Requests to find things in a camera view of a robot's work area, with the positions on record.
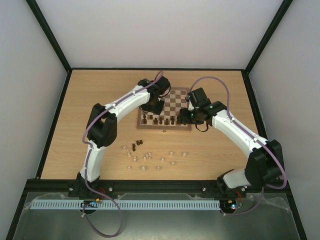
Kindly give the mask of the dark rook chess piece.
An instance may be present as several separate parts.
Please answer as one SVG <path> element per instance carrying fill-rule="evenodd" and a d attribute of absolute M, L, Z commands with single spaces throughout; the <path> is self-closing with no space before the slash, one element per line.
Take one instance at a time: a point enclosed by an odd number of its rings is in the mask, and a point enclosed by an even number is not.
<path fill-rule="evenodd" d="M 181 125 L 180 115 L 178 115 L 178 116 L 176 117 L 176 124 L 177 124 L 177 125 Z"/>

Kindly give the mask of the black aluminium frame rail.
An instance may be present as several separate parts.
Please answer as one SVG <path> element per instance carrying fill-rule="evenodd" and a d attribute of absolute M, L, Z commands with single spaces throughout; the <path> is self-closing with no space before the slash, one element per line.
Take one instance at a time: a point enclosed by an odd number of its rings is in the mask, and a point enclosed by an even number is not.
<path fill-rule="evenodd" d="M 259 188 L 240 186 L 221 192 L 216 180 L 99 180 L 91 185 L 94 190 L 113 199 L 126 193 L 135 194 L 188 194 L 214 199 L 235 199 L 248 193 L 260 193 Z M 69 197 L 93 199 L 98 194 L 78 180 L 29 179 L 23 193 L 67 193 Z"/>

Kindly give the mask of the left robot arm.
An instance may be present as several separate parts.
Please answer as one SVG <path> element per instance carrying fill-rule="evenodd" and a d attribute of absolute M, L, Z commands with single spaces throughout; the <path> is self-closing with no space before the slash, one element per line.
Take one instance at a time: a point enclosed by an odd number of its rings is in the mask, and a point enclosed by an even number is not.
<path fill-rule="evenodd" d="M 100 168 L 106 149 L 117 138 L 119 121 L 137 108 L 145 112 L 160 114 L 165 102 L 161 100 L 169 90 L 169 80 L 159 72 L 154 80 L 140 80 L 137 85 L 119 99 L 101 105 L 95 104 L 91 110 L 82 142 L 87 145 L 83 167 L 77 179 L 92 192 L 91 187 L 100 178 Z"/>

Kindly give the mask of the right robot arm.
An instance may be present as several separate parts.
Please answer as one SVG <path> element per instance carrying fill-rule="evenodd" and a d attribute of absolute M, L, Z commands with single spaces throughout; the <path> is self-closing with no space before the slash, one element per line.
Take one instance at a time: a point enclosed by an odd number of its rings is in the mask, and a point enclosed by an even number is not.
<path fill-rule="evenodd" d="M 218 191 L 222 195 L 229 196 L 237 187 L 271 187 L 271 182 L 278 177 L 283 177 L 283 184 L 278 189 L 287 185 L 282 146 L 278 141 L 269 141 L 251 131 L 230 112 L 229 104 L 211 102 L 203 88 L 189 92 L 186 100 L 189 107 L 182 108 L 178 115 L 182 124 L 214 127 L 232 140 L 248 158 L 245 168 L 232 169 L 218 178 Z"/>

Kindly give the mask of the wooden chess board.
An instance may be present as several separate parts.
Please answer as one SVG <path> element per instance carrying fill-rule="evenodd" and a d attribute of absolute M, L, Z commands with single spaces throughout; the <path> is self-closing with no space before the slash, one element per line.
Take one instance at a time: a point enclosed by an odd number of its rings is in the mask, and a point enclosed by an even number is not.
<path fill-rule="evenodd" d="M 170 92 L 161 100 L 164 101 L 164 107 L 160 115 L 148 112 L 145 113 L 141 109 L 138 110 L 136 128 L 138 130 L 166 130 L 166 131 L 191 131 L 190 124 L 177 125 L 176 120 L 181 108 L 188 108 L 189 102 L 186 100 L 188 87 L 172 87 Z M 143 124 L 143 115 L 147 115 L 147 124 Z M 174 125 L 171 125 L 171 117 L 175 118 Z M 159 124 L 159 118 L 162 118 L 162 124 Z M 169 125 L 165 125 L 165 120 L 169 120 Z"/>

